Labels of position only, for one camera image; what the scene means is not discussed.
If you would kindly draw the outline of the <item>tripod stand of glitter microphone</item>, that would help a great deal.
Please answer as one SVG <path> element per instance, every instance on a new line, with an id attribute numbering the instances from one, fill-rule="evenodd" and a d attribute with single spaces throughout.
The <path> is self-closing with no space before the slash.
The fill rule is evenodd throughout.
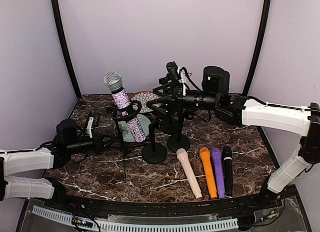
<path id="1" fill-rule="evenodd" d="M 129 145 L 128 142 L 124 141 L 124 135 L 122 127 L 120 127 L 120 122 L 124 122 L 126 124 L 126 128 L 130 131 L 129 121 L 137 118 L 138 113 L 142 108 L 141 102 L 139 101 L 132 101 L 130 105 L 126 108 L 118 108 L 116 104 L 111 104 L 107 106 L 105 109 L 108 114 L 111 115 L 112 120 L 115 123 L 116 127 L 116 137 L 111 141 L 108 142 L 106 147 L 117 149 L 122 153 L 122 161 L 123 161 L 123 177 L 127 177 L 126 173 L 126 158 L 127 156 L 134 151 L 136 148 L 143 147 L 148 144 L 147 139 L 148 137 L 144 138 L 142 142 L 134 141 L 133 145 Z"/>

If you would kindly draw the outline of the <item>cream pink microphone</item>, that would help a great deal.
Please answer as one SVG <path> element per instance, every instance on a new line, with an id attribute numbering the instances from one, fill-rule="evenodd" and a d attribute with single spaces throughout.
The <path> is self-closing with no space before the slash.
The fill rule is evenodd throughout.
<path id="1" fill-rule="evenodd" d="M 202 192 L 199 187 L 198 181 L 196 179 L 196 176 L 194 174 L 194 171 L 191 167 L 189 156 L 187 151 L 184 148 L 180 148 L 176 152 L 177 159 L 181 163 L 183 170 L 185 172 L 185 175 L 187 177 L 187 180 L 190 184 L 191 190 L 195 196 L 196 199 L 202 198 Z"/>

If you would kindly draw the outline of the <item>orange microphone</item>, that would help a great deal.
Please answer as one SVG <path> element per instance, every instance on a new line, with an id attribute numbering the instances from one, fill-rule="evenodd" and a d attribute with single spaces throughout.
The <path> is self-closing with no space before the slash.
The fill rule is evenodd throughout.
<path id="1" fill-rule="evenodd" d="M 216 199 L 218 197 L 218 192 L 211 163 L 211 152 L 208 148 L 203 147 L 199 150 L 199 154 L 205 172 L 207 188 L 210 198 Z"/>

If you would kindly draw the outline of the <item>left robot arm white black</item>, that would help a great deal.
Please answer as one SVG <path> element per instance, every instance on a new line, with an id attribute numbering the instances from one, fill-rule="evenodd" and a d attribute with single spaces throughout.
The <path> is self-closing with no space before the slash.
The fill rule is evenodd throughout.
<path id="1" fill-rule="evenodd" d="M 79 153 L 101 153 L 115 136 L 96 132 L 97 122 L 93 117 L 80 128 L 73 119 L 65 119 L 56 126 L 52 141 L 38 148 L 26 150 L 1 150 L 0 152 L 0 198 L 50 199 L 60 210 L 71 205 L 66 188 L 55 178 L 28 178 L 21 174 L 58 169 Z"/>

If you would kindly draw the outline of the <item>black stand of purple microphone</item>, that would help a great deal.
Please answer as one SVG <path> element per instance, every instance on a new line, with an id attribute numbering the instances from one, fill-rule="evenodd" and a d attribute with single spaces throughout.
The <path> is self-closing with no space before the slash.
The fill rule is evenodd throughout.
<path id="1" fill-rule="evenodd" d="M 156 113 L 157 128 L 167 135 L 178 133 L 178 120 L 168 115 Z"/>

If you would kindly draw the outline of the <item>black stand of cream microphone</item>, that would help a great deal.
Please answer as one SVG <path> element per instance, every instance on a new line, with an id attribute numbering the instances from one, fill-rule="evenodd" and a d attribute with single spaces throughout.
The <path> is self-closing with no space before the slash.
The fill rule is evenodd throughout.
<path id="1" fill-rule="evenodd" d="M 165 161 L 167 157 L 167 148 L 161 143 L 156 142 L 155 130 L 159 128 L 157 122 L 148 126 L 149 129 L 149 143 L 142 149 L 142 159 L 148 164 L 160 164 Z"/>

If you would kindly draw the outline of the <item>glitter silver purple microphone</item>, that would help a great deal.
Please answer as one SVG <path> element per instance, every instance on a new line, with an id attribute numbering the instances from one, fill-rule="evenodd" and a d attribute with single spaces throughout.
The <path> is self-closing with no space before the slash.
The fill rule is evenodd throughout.
<path id="1" fill-rule="evenodd" d="M 134 137 L 136 142 L 143 142 L 147 138 L 143 128 L 137 118 L 135 109 L 133 108 L 129 97 L 123 87 L 123 79 L 117 71 L 110 71 L 106 73 L 103 78 L 105 86 L 110 90 L 112 98 L 120 110 L 122 117 L 125 117 L 126 124 Z"/>

